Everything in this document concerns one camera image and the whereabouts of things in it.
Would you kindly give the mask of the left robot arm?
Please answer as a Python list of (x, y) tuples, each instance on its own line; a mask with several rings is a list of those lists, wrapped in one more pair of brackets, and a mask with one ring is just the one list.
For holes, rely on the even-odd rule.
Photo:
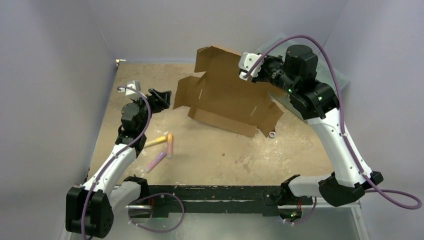
[(81, 234), (82, 239), (105, 238), (119, 214), (128, 204), (146, 203), (150, 191), (146, 179), (129, 176), (116, 188), (118, 180), (142, 152), (147, 137), (145, 132), (152, 115), (171, 105), (172, 92), (153, 88), (144, 95), (130, 86), (119, 86), (131, 100), (120, 111), (120, 126), (114, 147), (101, 167), (81, 186), (74, 186), (66, 194), (65, 229)]

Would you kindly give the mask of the brown cardboard box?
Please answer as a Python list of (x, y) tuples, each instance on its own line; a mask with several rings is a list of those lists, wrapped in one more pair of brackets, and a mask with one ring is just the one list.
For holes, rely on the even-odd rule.
[(270, 94), (286, 94), (267, 82), (240, 79), (240, 58), (213, 45), (199, 48), (194, 72), (202, 75), (178, 81), (173, 108), (188, 107), (191, 119), (235, 134), (267, 136), (284, 114)]

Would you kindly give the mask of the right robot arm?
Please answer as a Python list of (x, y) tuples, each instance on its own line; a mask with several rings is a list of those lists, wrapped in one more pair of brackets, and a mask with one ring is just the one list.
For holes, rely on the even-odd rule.
[(373, 171), (351, 142), (341, 121), (341, 105), (335, 90), (317, 79), (319, 57), (302, 44), (291, 45), (285, 56), (263, 55), (257, 82), (266, 82), (288, 93), (290, 104), (312, 127), (327, 153), (333, 172), (323, 176), (296, 174), (281, 184), (280, 204), (300, 197), (323, 198), (339, 207), (356, 202), (383, 175)]

